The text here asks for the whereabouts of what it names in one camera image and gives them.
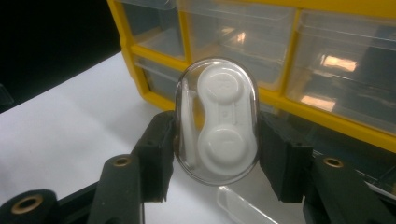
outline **white plastic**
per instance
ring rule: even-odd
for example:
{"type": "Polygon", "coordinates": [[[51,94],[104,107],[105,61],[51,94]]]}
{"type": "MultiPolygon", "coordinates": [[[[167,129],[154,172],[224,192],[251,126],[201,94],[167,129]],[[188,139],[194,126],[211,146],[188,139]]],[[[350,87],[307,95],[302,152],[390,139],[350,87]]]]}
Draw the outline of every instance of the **white plastic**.
{"type": "Polygon", "coordinates": [[[177,87],[177,159],[195,179],[224,185],[258,158],[257,91],[248,73],[224,59],[189,67],[177,87]]]}

